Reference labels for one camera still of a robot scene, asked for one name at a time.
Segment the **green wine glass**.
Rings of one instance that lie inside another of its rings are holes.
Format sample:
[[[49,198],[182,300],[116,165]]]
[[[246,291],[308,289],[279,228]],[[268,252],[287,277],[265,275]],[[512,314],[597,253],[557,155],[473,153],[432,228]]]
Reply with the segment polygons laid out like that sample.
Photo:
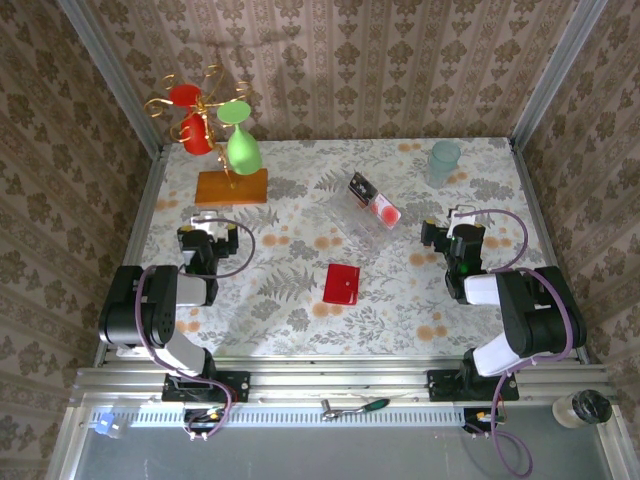
[[[227,142],[227,156],[232,170],[248,176],[262,168],[262,157],[256,139],[243,128],[251,115],[251,106],[242,100],[229,101],[217,110],[217,118],[224,125],[231,125],[233,133]]]

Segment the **black VIP card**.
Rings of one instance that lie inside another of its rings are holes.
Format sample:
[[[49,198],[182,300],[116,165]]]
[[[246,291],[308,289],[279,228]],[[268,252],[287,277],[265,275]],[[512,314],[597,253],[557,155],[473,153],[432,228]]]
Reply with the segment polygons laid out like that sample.
[[[378,194],[377,188],[360,172],[353,174],[348,189],[364,206],[368,206]]]

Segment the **white card with red circles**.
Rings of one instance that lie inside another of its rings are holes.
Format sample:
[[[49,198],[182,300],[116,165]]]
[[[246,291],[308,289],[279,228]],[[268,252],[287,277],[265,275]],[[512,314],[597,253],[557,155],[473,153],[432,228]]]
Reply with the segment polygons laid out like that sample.
[[[400,210],[381,193],[377,193],[370,202],[370,210],[389,230],[394,229],[401,219]]]

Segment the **aluminium table side rail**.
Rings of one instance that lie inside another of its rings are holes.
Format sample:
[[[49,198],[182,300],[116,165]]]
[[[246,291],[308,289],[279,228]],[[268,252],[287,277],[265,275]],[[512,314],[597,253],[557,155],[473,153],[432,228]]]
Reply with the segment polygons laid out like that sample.
[[[172,146],[164,145],[157,158],[151,162],[149,175],[142,193],[139,208],[131,229],[129,242],[121,262],[122,265],[140,265],[149,227],[153,218],[159,191]]]
[[[527,165],[522,155],[521,149],[516,145],[514,140],[509,139],[508,143],[510,145],[511,151],[514,156],[515,166],[518,171],[518,175],[521,181],[524,195],[527,200],[531,217],[533,219],[533,223],[535,226],[537,238],[540,243],[540,249],[542,251],[543,257],[548,264],[558,266],[559,265],[558,258],[553,249],[551,237],[549,235],[549,232],[544,220],[544,216],[536,196],[534,185],[529,175]]]

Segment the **clear acrylic card stand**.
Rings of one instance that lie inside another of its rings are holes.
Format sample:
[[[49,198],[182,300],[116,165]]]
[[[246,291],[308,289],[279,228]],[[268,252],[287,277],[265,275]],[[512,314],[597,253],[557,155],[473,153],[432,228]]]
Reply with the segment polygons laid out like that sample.
[[[377,255],[392,243],[401,219],[394,229],[389,230],[372,214],[370,204],[364,206],[360,203],[348,189],[355,172],[339,179],[338,188],[328,201],[328,215],[348,240],[363,253]]]

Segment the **aluminium front beam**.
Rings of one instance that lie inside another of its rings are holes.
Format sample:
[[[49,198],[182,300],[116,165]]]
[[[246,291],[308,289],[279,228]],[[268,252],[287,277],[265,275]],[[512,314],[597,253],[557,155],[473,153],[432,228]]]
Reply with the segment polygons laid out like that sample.
[[[420,356],[261,356],[217,358],[221,371],[250,374],[249,402],[259,406],[316,406],[323,399],[354,406],[389,398],[395,406],[429,401],[427,373],[456,369],[456,357]],[[98,368],[79,370],[71,391],[75,405],[157,403],[165,373],[146,359],[108,354]],[[520,400],[527,406],[547,405],[578,390],[598,390],[617,397],[604,366],[576,358],[528,367],[517,373]]]

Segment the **pale blue plastic cup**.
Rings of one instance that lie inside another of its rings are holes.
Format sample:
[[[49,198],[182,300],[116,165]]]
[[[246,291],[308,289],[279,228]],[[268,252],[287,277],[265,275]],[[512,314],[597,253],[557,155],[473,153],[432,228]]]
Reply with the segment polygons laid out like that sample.
[[[456,169],[461,150],[457,144],[440,140],[436,142],[429,154],[427,166],[427,185],[434,189],[441,188]]]

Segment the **jar with black lid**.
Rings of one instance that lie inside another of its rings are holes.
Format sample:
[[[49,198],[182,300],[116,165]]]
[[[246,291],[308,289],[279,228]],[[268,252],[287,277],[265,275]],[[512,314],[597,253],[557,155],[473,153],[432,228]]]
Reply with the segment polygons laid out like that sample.
[[[581,390],[554,401],[552,413],[565,428],[576,429],[606,423],[613,408],[608,398],[596,390]]]

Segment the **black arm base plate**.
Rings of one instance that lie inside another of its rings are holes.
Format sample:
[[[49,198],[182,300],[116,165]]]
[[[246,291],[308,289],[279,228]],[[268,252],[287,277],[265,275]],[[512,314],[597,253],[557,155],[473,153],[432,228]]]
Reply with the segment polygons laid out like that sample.
[[[234,402],[246,403],[250,392],[250,373],[246,371],[217,371],[214,380],[224,384]],[[164,402],[225,403],[226,395],[218,387],[193,382],[167,374],[161,399]]]
[[[488,402],[493,399],[499,379],[460,370],[429,370],[427,388],[432,402]]]

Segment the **grey metal shelf panel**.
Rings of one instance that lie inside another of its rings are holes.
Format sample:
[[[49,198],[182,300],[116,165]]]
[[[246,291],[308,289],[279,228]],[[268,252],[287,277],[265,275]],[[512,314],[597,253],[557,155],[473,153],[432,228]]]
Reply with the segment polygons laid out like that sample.
[[[640,480],[620,413],[566,429],[549,407],[511,406],[497,438],[461,427],[181,427],[94,431],[99,410],[63,427],[46,480]]]

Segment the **blue and white connector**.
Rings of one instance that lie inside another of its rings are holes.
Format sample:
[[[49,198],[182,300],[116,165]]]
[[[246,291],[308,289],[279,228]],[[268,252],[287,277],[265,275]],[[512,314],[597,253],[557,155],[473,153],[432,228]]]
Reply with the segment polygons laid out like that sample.
[[[112,439],[119,439],[126,430],[126,422],[113,412],[101,413],[98,417],[94,431]]]

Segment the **ratchet wrench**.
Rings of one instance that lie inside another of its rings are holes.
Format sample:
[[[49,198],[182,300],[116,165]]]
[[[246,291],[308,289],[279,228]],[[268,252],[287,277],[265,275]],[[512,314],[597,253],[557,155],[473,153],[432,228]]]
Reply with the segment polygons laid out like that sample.
[[[371,413],[386,408],[390,403],[391,400],[389,398],[381,398],[357,408],[334,409],[331,407],[328,399],[323,399],[321,401],[321,407],[323,409],[321,419],[323,421],[333,421],[345,416]]]

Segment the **red card holder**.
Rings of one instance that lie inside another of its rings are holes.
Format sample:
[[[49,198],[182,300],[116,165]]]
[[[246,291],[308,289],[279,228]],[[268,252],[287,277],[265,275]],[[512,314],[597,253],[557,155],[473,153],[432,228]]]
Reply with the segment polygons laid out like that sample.
[[[359,291],[360,268],[329,264],[323,301],[335,305],[356,305]]]

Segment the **black connector block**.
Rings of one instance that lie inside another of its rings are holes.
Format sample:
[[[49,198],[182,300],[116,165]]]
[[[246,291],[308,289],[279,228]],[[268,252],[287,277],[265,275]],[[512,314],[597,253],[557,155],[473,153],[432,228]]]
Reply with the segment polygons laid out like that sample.
[[[218,429],[218,425],[225,418],[223,407],[205,409],[186,409],[183,413],[183,430],[191,440],[201,438],[207,440]]]
[[[463,408],[463,430],[469,434],[485,435],[491,431],[491,409],[487,408]]]

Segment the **aluminium corner post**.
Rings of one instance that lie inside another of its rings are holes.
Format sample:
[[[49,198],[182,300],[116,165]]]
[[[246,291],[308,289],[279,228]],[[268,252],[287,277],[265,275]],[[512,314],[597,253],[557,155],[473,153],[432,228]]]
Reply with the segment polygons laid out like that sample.
[[[57,0],[80,40],[103,76],[107,86],[125,113],[132,128],[152,159],[161,153],[164,141],[155,131],[151,119],[143,110],[122,62],[109,44],[106,35],[86,0]]]
[[[607,3],[608,0],[578,1],[513,131],[511,144],[515,149],[523,150],[531,139]]]

